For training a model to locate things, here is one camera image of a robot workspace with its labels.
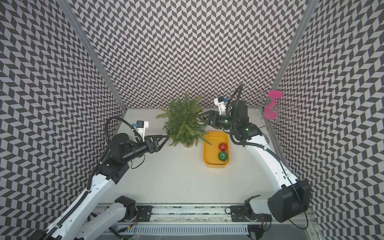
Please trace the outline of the green glitter ball ornament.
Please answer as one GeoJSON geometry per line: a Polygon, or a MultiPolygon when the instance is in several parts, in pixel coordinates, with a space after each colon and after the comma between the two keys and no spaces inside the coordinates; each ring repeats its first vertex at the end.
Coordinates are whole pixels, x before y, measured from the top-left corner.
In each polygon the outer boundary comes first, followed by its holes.
{"type": "Polygon", "coordinates": [[[219,152],[219,154],[218,154],[219,161],[225,162],[228,160],[228,158],[229,157],[228,157],[228,154],[226,152],[224,152],[224,151],[219,152]]]}

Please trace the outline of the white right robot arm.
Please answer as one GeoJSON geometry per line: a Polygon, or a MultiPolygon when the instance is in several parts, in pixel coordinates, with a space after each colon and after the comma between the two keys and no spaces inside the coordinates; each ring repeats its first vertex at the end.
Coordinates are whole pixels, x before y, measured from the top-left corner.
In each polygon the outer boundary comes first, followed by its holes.
{"type": "Polygon", "coordinates": [[[240,99],[244,85],[241,84],[233,95],[226,99],[214,100],[218,110],[198,114],[204,124],[219,130],[228,130],[233,144],[246,148],[258,161],[267,175],[272,193],[256,195],[245,200],[245,215],[250,221],[269,215],[279,223],[306,214],[309,209],[312,188],[307,180],[299,180],[269,147],[262,131],[251,123],[248,106],[240,99]]]}

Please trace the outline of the red glitter ball ornament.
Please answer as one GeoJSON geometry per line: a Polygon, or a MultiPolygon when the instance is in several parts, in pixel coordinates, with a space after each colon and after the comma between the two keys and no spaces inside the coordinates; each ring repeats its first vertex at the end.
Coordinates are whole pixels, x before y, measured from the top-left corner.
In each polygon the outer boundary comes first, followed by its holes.
{"type": "Polygon", "coordinates": [[[220,143],[218,147],[219,147],[219,150],[221,152],[225,152],[228,149],[228,144],[227,143],[220,143]]]}

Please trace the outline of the small green christmas tree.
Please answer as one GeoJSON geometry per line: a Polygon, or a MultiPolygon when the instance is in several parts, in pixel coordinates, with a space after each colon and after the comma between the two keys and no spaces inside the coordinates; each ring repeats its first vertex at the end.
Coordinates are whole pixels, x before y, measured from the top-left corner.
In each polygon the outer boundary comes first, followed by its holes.
{"type": "Polygon", "coordinates": [[[180,98],[177,97],[170,101],[167,108],[159,107],[162,111],[156,118],[166,118],[167,121],[163,126],[163,130],[172,139],[171,146],[179,144],[186,148],[197,146],[199,141],[202,140],[207,144],[211,144],[205,135],[206,124],[198,120],[198,115],[202,113],[204,107],[200,106],[202,97],[191,100],[189,93],[180,98]]]}

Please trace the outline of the gold ball ornament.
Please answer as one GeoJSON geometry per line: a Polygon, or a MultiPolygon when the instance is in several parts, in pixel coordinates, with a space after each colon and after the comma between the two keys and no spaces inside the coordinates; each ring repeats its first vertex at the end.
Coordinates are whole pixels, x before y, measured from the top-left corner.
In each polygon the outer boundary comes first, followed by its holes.
{"type": "Polygon", "coordinates": [[[199,117],[197,117],[197,121],[198,121],[199,124],[203,124],[204,123],[199,117]]]}

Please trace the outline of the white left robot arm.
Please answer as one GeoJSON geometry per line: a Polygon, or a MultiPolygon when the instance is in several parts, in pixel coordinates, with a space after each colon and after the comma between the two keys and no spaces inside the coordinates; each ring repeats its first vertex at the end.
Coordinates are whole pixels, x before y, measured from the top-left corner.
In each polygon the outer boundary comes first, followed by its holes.
{"type": "Polygon", "coordinates": [[[131,125],[122,118],[135,139],[130,140],[125,133],[110,137],[107,132],[114,117],[107,119],[104,130],[107,148],[88,179],[86,188],[75,201],[45,230],[35,230],[31,240],[95,240],[119,221],[135,224],[139,209],[135,200],[121,196],[101,214],[89,220],[95,207],[109,193],[130,169],[130,162],[145,154],[159,152],[169,140],[168,135],[146,136],[147,121],[137,121],[131,125]]]}

